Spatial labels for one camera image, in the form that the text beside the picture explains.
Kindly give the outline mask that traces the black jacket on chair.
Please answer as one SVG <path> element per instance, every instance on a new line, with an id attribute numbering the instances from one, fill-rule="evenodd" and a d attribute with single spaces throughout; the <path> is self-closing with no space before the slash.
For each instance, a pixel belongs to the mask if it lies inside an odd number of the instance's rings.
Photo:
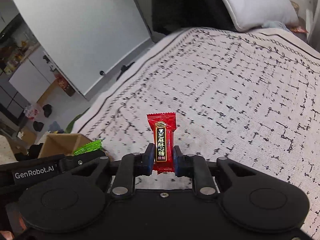
<path id="1" fill-rule="evenodd" d="M 152 28 L 168 35 L 180 28 L 236 31 L 222 0 L 152 0 Z"/>

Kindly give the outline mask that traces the red candy packet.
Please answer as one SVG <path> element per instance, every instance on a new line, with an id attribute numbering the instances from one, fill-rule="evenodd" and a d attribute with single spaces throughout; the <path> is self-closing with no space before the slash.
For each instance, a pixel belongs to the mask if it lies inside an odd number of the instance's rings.
<path id="1" fill-rule="evenodd" d="M 153 113 L 147 115 L 153 132 L 155 145 L 155 163 L 153 169 L 158 173 L 174 172 L 174 132 L 176 113 Z"/>

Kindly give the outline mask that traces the white pillow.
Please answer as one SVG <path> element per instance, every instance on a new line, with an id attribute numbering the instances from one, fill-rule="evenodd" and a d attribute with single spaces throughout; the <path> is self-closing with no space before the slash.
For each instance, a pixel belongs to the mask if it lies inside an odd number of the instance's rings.
<path id="1" fill-rule="evenodd" d="M 222 0 L 239 32 L 259 27 L 268 21 L 289 26 L 299 23 L 290 0 Z"/>

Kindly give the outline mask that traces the white patterned bed blanket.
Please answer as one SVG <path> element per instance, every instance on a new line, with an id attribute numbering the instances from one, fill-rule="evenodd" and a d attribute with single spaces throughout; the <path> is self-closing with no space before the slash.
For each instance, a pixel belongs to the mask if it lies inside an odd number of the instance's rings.
<path id="1" fill-rule="evenodd" d="M 319 52 L 281 29 L 190 28 L 138 59 L 73 126 L 115 160 L 153 142 L 147 116 L 176 114 L 174 143 L 302 189 L 319 239 Z"/>

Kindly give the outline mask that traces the bright green snack packet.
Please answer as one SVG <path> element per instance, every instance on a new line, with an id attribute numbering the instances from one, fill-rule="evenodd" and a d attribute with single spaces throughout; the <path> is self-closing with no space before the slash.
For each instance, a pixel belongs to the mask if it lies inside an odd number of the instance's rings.
<path id="1" fill-rule="evenodd" d="M 103 145 L 101 140 L 96 140 L 96 141 L 89 142 L 83 146 L 80 146 L 72 153 L 72 156 L 77 156 L 84 153 L 88 153 L 96 150 L 102 150 L 102 149 L 103 149 Z"/>

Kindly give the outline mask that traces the brown cardboard box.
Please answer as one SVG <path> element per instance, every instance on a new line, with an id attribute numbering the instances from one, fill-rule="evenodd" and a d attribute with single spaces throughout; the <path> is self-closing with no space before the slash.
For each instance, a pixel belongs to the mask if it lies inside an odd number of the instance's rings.
<path id="1" fill-rule="evenodd" d="M 91 140 L 82 134 L 76 133 L 49 133 L 43 142 L 39 158 L 54 155 L 72 155 L 78 148 L 90 143 Z"/>

